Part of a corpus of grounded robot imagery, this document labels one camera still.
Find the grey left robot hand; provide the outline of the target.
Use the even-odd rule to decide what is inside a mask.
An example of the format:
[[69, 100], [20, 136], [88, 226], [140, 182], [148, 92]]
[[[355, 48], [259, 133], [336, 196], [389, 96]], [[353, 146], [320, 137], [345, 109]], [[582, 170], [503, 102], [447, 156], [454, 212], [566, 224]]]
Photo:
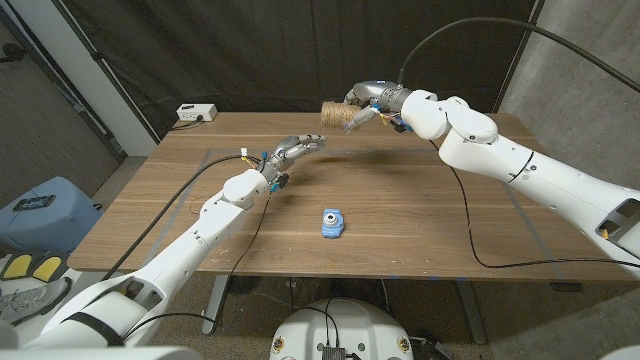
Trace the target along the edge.
[[280, 178], [284, 176], [287, 182], [285, 171], [295, 160], [322, 149], [326, 140], [326, 136], [318, 134], [289, 136], [276, 145], [272, 153], [258, 165], [257, 170], [265, 177], [271, 191], [281, 188]]

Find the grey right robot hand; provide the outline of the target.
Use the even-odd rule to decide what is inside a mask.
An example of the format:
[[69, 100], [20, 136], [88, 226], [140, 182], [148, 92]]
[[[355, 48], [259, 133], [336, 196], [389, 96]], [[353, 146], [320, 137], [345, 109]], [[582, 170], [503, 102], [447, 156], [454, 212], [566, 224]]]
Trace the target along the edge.
[[344, 126], [349, 133], [372, 120], [380, 112], [399, 112], [411, 90], [394, 82], [375, 80], [356, 83], [344, 97], [344, 104], [358, 105], [361, 110]]

